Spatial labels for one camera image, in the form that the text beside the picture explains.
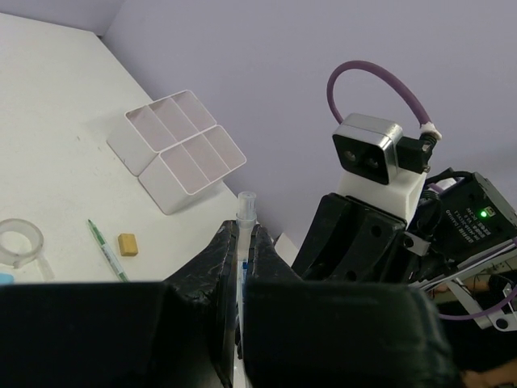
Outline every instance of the yellow eraser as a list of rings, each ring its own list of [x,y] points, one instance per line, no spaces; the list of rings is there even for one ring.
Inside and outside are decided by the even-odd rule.
[[[122,256],[138,255],[137,238],[134,234],[122,233],[119,236],[119,248]]]

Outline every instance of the green pen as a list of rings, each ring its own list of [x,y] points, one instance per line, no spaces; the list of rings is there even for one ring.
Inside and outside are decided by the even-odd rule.
[[[91,233],[95,237],[95,241],[100,246],[101,251],[104,253],[104,257],[106,258],[107,262],[110,264],[111,269],[113,272],[117,275],[117,277],[120,279],[120,281],[128,282],[128,276],[122,269],[122,266],[119,263],[119,260],[116,258],[115,253],[111,250],[110,246],[107,245],[106,239],[104,236],[99,232],[99,229],[97,229],[97,226],[91,221],[88,220],[88,226],[90,227]]]

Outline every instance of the white organizer tray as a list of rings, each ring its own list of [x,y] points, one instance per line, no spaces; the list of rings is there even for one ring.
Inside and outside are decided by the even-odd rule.
[[[246,157],[191,91],[126,113],[107,139],[165,214],[202,196]]]
[[[161,152],[138,179],[158,207],[172,214],[245,162],[225,129],[216,125]]]
[[[107,139],[120,160],[138,176],[159,152],[216,125],[191,91],[181,91],[126,113],[126,124]]]

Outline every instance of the white desk surface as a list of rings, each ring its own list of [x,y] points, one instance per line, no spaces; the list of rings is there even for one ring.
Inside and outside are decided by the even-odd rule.
[[[87,218],[116,253],[118,234],[137,236],[140,254],[120,258],[130,280],[163,280],[235,217],[224,184],[164,215],[111,151],[113,126],[149,101],[93,33],[0,14],[0,220],[41,229],[55,281],[118,281]],[[11,273],[42,280],[35,263]]]

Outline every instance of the roll of tape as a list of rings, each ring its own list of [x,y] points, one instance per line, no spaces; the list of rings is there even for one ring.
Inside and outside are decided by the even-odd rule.
[[[31,222],[18,218],[0,221],[0,263],[19,268],[37,258],[42,248],[41,230]]]

